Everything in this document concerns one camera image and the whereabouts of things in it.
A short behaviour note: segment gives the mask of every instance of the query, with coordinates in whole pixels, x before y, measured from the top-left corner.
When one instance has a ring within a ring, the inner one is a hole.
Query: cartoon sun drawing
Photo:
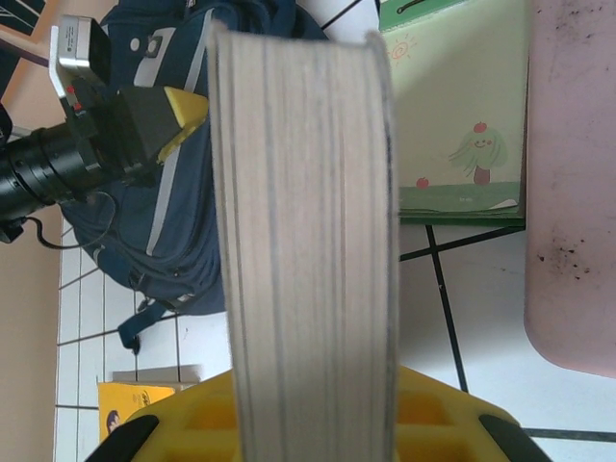
[[[411,56],[409,55],[408,51],[416,45],[417,43],[415,42],[415,38],[409,38],[408,34],[406,34],[402,41],[396,38],[396,43],[394,44],[394,47],[391,49],[391,51],[387,52],[387,56],[389,56],[392,61],[396,63],[396,66],[398,66],[402,58],[406,57],[407,60],[411,59]]]
[[[507,162],[507,149],[501,134],[494,128],[479,122],[460,143],[457,151],[449,156],[454,167],[463,167],[466,176],[474,174],[476,185],[490,184],[490,169],[502,167]]]

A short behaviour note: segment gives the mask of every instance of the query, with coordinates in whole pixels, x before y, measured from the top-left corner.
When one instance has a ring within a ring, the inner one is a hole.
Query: backpack strap
[[[139,334],[150,325],[158,322],[167,311],[167,306],[161,301],[147,303],[148,300],[144,300],[138,309],[138,313],[117,328],[122,344],[126,349],[132,349],[134,354],[139,354],[141,349]]]

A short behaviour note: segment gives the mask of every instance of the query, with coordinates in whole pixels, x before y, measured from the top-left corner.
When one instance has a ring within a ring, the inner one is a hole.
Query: pink surface
[[[532,16],[526,332],[555,364],[616,377],[616,2]]]

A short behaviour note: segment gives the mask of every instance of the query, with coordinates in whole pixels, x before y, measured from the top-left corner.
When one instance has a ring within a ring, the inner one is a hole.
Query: green picture book
[[[523,224],[527,0],[389,0],[400,216]]]

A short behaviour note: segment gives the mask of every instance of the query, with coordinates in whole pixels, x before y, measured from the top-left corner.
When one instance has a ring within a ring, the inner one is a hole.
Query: book
[[[99,383],[98,414],[100,441],[143,407],[183,390],[183,384],[165,386],[140,383]]]
[[[411,3],[384,3],[380,20],[394,80],[400,216],[524,224],[527,0]]]
[[[393,460],[398,187],[384,44],[215,27],[208,55],[243,460]]]

